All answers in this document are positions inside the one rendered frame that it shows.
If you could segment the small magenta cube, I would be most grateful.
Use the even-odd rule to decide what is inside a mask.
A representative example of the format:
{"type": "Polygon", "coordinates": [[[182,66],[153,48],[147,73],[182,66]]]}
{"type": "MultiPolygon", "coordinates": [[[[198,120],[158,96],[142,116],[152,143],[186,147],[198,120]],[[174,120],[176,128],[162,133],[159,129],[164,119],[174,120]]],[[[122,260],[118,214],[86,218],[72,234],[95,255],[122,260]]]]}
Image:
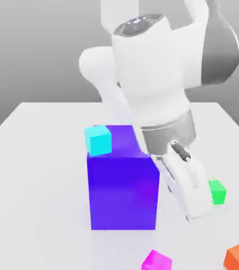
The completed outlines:
{"type": "Polygon", "coordinates": [[[173,260],[152,250],[142,263],[141,270],[171,270],[173,260]]]}

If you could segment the small cyan cube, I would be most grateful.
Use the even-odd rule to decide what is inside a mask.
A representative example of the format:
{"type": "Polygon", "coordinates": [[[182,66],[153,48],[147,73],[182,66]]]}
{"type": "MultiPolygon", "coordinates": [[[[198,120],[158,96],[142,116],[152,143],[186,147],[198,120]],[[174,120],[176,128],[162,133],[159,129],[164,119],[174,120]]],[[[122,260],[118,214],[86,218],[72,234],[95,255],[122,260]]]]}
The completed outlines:
{"type": "Polygon", "coordinates": [[[90,156],[100,156],[112,152],[112,136],[104,125],[87,127],[84,130],[85,147],[90,156]]]}

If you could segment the small green cube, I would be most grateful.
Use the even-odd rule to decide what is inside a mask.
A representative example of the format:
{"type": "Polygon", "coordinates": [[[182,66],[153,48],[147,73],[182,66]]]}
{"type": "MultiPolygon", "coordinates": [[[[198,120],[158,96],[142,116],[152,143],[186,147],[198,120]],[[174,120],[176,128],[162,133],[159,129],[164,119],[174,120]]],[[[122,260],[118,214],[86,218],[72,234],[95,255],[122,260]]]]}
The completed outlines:
{"type": "Polygon", "coordinates": [[[208,183],[212,194],[213,205],[224,204],[227,190],[223,184],[217,179],[209,180],[208,183]]]}

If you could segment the large blue box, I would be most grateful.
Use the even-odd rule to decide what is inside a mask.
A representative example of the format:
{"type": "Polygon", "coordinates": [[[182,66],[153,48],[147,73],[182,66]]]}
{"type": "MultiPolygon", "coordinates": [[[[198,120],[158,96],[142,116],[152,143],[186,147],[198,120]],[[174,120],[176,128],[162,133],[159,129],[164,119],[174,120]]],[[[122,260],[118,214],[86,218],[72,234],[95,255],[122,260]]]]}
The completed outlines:
{"type": "Polygon", "coordinates": [[[132,126],[109,125],[112,152],[87,156],[91,228],[154,230],[159,171],[132,126]]]}

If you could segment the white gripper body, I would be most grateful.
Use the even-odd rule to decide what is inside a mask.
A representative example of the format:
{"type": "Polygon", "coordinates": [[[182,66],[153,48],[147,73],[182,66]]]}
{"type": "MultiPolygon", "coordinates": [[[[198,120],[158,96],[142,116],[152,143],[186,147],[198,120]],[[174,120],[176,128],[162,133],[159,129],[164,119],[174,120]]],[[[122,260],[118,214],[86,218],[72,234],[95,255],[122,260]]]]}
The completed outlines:
{"type": "Polygon", "coordinates": [[[203,217],[213,205],[204,167],[195,159],[184,161],[178,154],[153,155],[162,179],[188,220],[203,217]]]}

